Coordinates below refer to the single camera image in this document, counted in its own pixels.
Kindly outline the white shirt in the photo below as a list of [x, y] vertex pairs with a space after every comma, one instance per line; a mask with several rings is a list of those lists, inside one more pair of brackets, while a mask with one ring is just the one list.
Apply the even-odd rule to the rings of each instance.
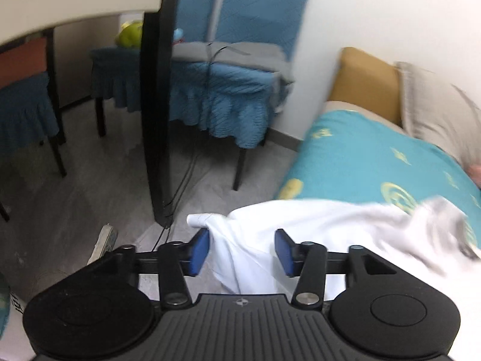
[[274, 248], [283, 229], [300, 243], [330, 252], [361, 245], [408, 273], [460, 298], [480, 295], [480, 250], [467, 235], [466, 214], [441, 196], [423, 200], [408, 214], [392, 204], [335, 200], [271, 200], [228, 215], [190, 214], [192, 228], [211, 235], [213, 272], [234, 293], [293, 294]]

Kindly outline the white power strip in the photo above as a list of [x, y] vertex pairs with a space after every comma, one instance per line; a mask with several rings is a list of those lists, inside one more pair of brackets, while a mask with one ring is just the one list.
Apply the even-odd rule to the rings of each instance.
[[93, 248], [87, 264], [92, 264], [100, 259], [105, 253], [112, 251], [117, 238], [118, 231], [110, 224], [104, 225], [99, 233], [95, 247]]

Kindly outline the teal patterned bed sheet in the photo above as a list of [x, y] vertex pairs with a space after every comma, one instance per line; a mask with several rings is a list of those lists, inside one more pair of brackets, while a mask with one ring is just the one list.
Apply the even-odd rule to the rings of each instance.
[[388, 203], [407, 213], [442, 196], [466, 214], [480, 244], [480, 190], [454, 159], [353, 110], [319, 116], [299, 147], [278, 198]]

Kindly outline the mustard yellow headboard cushion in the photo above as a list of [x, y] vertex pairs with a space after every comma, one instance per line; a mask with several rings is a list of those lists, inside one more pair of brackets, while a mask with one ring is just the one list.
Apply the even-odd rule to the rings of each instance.
[[398, 70], [355, 47], [341, 50], [328, 101], [359, 106], [402, 126]]

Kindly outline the grey pillow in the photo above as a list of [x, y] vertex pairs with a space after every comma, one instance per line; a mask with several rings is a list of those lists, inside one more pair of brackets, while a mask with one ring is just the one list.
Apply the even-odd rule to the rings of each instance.
[[463, 168], [480, 164], [480, 108], [458, 87], [399, 62], [404, 130], [448, 153]]

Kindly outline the dark teal covered stool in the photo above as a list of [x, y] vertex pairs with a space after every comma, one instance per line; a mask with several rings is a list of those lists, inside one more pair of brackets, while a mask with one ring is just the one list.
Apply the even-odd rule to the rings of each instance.
[[140, 106], [139, 49], [103, 47], [90, 52], [91, 92], [95, 100], [98, 135], [107, 134], [103, 102], [114, 99], [116, 108], [138, 112]]

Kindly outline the grey folded cloth on chair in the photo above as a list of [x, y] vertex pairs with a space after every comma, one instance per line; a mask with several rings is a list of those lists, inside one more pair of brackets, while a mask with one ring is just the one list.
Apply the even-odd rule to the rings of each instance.
[[285, 86], [294, 83], [291, 64], [276, 44], [258, 42], [182, 42], [174, 45], [171, 79], [174, 83], [205, 77], [210, 64], [220, 63], [274, 73]]

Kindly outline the yellow green plush toy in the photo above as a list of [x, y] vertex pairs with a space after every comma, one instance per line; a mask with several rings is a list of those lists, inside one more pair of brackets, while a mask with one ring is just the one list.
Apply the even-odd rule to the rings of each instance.
[[115, 38], [118, 47], [140, 49], [143, 32], [143, 21], [133, 20], [121, 25], [121, 30]]

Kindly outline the black table leg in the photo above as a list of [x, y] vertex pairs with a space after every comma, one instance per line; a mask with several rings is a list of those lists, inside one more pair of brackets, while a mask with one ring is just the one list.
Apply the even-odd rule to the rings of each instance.
[[144, 159], [154, 220], [168, 227], [174, 219], [170, 177], [170, 67], [179, 0], [161, 0], [143, 16], [139, 54], [140, 106]]

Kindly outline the blue covered chair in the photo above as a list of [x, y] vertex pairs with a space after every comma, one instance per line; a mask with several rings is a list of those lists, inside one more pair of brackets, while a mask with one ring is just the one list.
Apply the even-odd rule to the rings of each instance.
[[292, 54], [307, 0], [179, 0], [170, 119], [232, 138], [241, 184], [246, 153], [265, 142], [292, 89]]

